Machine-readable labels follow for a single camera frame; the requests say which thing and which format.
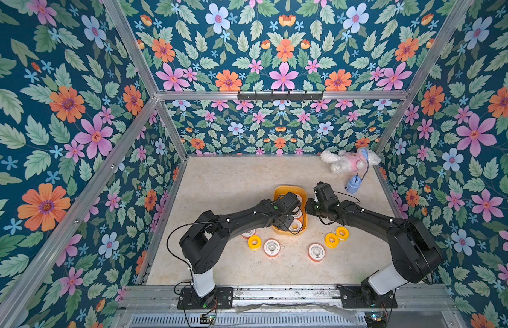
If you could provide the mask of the yellow plastic storage box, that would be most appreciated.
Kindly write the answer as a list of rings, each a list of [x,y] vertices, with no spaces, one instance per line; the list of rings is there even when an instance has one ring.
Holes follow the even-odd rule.
[[[307,200],[307,193],[306,193],[306,191],[303,188],[297,187],[297,186],[281,185],[281,186],[277,187],[274,190],[274,197],[273,197],[273,199],[275,200],[277,196],[282,195],[282,194],[286,194],[289,191],[294,193],[294,194],[296,194],[298,196],[299,200],[301,201],[301,207],[300,207],[300,209],[301,209],[301,211],[303,213],[303,217],[301,217],[299,220],[303,224],[302,231],[300,231],[299,233],[286,232],[286,231],[279,230],[279,229],[275,228],[274,226],[273,226],[273,230],[276,233],[280,234],[280,235],[299,236],[299,235],[303,234],[304,231],[306,231],[307,226],[308,226],[308,217],[307,217],[307,213],[305,212],[305,203],[306,203],[306,200]]]

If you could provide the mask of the orange white tape roll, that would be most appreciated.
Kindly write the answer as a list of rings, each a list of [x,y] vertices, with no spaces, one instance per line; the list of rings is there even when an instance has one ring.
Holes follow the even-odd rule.
[[[247,231],[247,232],[244,232],[241,234],[241,236],[244,238],[244,239],[249,239],[250,237],[254,236],[256,233],[256,229],[253,229],[253,230],[250,230],[250,231]]]
[[[295,214],[292,215],[293,218],[295,219],[300,219],[301,217],[303,217],[303,213],[302,211],[299,209]]]
[[[300,231],[302,231],[302,228],[303,228],[302,222],[298,219],[294,219],[289,226],[289,232],[299,233]]]
[[[312,243],[308,248],[308,257],[313,262],[322,262],[325,259],[326,251],[319,243]]]
[[[269,258],[277,257],[281,252],[281,244],[275,239],[268,239],[264,244],[264,253]]]

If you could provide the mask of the yellow tape roll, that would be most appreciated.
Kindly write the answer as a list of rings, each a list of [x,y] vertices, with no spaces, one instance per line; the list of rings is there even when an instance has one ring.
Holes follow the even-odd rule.
[[[258,235],[253,235],[248,238],[248,247],[250,250],[257,251],[263,246],[262,239]]]
[[[325,245],[329,249],[335,249],[340,243],[339,237],[335,233],[328,233],[325,236]]]
[[[350,236],[349,231],[343,226],[339,226],[335,230],[335,236],[339,242],[346,241]]]

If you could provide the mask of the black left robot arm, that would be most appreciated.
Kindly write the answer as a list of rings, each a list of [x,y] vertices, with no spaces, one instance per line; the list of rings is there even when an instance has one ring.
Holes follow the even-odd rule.
[[[199,298],[214,293],[213,267],[229,240],[246,232],[271,226],[288,229],[301,205],[292,192],[275,200],[264,199],[255,206],[232,214],[202,213],[180,239],[184,258],[192,273],[192,290]]]

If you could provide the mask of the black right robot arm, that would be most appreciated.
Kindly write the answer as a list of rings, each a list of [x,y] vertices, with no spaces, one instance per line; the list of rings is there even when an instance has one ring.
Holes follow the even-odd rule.
[[[443,264],[434,236],[418,218],[389,217],[367,210],[336,196],[332,187],[319,182],[314,198],[307,200],[306,213],[344,227],[357,228],[383,240],[392,262],[361,283],[361,294],[377,298],[405,284],[417,284]]]

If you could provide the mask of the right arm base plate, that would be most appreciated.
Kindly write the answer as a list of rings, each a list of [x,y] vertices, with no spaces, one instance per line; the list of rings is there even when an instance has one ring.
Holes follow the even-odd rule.
[[[378,295],[370,286],[335,286],[340,292],[341,303],[345,309],[385,309],[397,308],[396,295],[389,291],[384,295]]]

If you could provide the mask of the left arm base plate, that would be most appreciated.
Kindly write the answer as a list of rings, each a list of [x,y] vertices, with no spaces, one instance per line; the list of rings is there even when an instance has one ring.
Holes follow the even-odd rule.
[[[181,289],[178,310],[226,310],[232,308],[234,289],[216,287],[210,294],[200,297],[192,286]]]

